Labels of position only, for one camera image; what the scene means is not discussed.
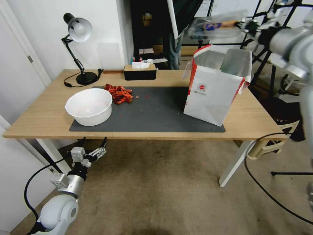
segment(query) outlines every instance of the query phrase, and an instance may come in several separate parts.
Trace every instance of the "desk lamp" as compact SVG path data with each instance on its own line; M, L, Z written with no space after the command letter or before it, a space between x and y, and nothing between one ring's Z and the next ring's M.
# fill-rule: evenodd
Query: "desk lamp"
M94 83L99 78L93 72L85 72L85 68L82 63L74 56L73 52L69 48L68 44L72 41L84 42L88 40L92 32L91 23L83 18L75 18L72 14L66 13L63 16L65 23L68 25L68 35L62 38L62 42L66 46L67 50L74 59L74 62L81 71L81 74L77 76L76 81L81 85L88 85Z

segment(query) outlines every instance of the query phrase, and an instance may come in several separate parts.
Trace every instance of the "black tissue box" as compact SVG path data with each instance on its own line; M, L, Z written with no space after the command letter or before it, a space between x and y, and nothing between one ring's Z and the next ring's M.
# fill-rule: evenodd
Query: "black tissue box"
M133 69L132 65L125 65L125 80L153 80L157 76L157 69L154 64L150 64L146 69Z

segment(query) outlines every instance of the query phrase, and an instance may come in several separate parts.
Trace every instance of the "beige carpet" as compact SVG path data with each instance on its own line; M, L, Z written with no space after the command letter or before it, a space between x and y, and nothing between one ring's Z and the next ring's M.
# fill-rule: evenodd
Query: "beige carpet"
M277 206L243 164L225 188L219 187L236 150L231 141L109 140L107 154L89 169L77 219L66 234L312 234L313 226ZM313 220L306 197L313 178L270 175L312 171L308 156L305 142L289 140L280 154L248 165L274 197ZM28 215L12 235L26 234L33 222Z

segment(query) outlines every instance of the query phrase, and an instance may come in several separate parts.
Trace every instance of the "table leg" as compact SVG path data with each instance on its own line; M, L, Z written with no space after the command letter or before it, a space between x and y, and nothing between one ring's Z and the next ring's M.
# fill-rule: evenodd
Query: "table leg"
M36 140L46 151L46 153L51 157L52 161L56 162L58 160L63 159L62 155L60 154L58 149L54 146L51 140L49 139L36 139ZM60 170L64 174L67 174L71 170L66 161L61 161L56 165L60 168Z
M251 149L253 145L255 144L255 141L243 141L240 148L237 150L236 155L234 159L231 161L231 163L228 165L227 169L222 174L221 178L218 180L219 185L221 187L224 187L231 176L235 173L237 168L240 166L240 164L243 162L243 160L246 157L248 148Z

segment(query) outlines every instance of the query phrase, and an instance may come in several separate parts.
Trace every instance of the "white door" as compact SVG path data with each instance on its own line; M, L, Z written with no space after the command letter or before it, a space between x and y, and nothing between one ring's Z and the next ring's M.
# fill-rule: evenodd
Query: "white door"
M20 142L2 137L8 127L10 124L0 116L0 230L10 232L30 213L23 199L24 187L44 165ZM43 170L30 183L27 195L33 207L55 188L50 183L51 174Z
M46 87L1 11L0 43L0 115L12 124Z

